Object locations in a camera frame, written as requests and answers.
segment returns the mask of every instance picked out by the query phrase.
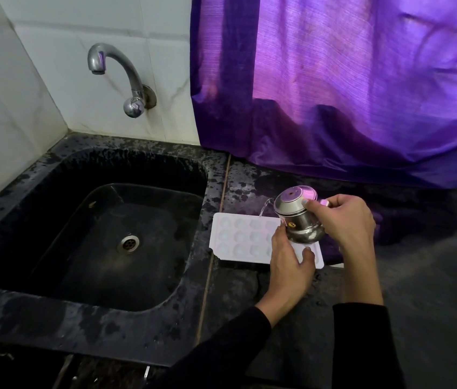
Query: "person's left hand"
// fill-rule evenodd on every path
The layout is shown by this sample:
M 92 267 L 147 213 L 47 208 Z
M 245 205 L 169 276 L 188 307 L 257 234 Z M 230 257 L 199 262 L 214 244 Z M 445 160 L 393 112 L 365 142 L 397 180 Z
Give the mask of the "person's left hand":
M 307 247 L 298 263 L 281 224 L 271 238 L 270 287 L 256 304 L 274 327 L 306 294 L 315 274 L 315 254 Z

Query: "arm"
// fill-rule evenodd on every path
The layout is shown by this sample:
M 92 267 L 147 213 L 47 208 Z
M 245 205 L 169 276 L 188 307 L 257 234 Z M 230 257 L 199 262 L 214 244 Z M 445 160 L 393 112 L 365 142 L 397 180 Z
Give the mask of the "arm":
M 245 371 L 270 336 L 271 328 L 302 299 L 314 273 L 313 252 L 305 249 L 299 264 L 285 227 L 279 226 L 272 237 L 270 287 L 263 299 L 226 323 L 148 388 L 240 386 Z
M 335 239 L 345 262 L 343 302 L 333 307 L 333 388 L 404 388 L 387 308 L 383 305 L 374 253 L 375 222 L 357 196 L 327 199 L 332 209 L 305 202 Z

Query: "black stone countertop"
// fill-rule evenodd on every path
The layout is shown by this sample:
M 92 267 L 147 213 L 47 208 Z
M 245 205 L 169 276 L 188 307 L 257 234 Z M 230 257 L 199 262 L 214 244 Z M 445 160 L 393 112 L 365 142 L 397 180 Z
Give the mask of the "black stone countertop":
M 73 133 L 0 193 L 0 220 L 65 158 L 73 160 L 86 156 L 93 149 L 174 156 L 183 161 L 183 166 L 190 166 L 188 161 L 194 161 L 206 170 L 206 194 L 180 284 L 164 303 L 142 312 L 0 289 L 0 342 L 172 365 L 193 348 L 196 340 L 211 257 L 208 248 L 210 228 L 221 202 L 227 155 L 198 146 Z M 7 233 L 14 234 L 14 229 L 8 229 Z
M 223 211 L 258 215 L 269 197 L 310 185 L 320 197 L 363 197 L 379 224 L 378 267 L 408 387 L 457 387 L 457 190 L 361 185 L 281 173 L 232 159 Z M 265 216 L 274 216 L 269 206 Z M 330 240 L 324 259 L 341 261 Z M 266 292 L 269 267 L 214 258 L 201 338 L 255 304 Z M 285 386 L 330 388 L 332 305 L 343 271 L 317 271 L 299 305 L 272 331 L 248 375 Z

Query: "stainless steel kettle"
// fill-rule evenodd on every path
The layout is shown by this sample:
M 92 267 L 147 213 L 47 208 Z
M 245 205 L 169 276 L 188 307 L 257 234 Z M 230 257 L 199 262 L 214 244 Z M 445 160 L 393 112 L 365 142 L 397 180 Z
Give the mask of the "stainless steel kettle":
M 286 234 L 291 242 L 312 244 L 319 241 L 325 232 L 316 215 L 302 206 L 304 199 L 318 200 L 316 191 L 309 186 L 290 187 L 277 196 L 273 209 L 286 225 Z M 318 202 L 329 206 L 325 199 Z

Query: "drain strainer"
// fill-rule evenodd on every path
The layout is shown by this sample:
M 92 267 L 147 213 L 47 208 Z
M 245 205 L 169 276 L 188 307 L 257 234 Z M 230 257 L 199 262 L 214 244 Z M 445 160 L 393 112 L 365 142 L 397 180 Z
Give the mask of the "drain strainer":
M 131 254 L 140 245 L 140 240 L 135 235 L 127 235 L 117 245 L 117 251 L 121 254 Z

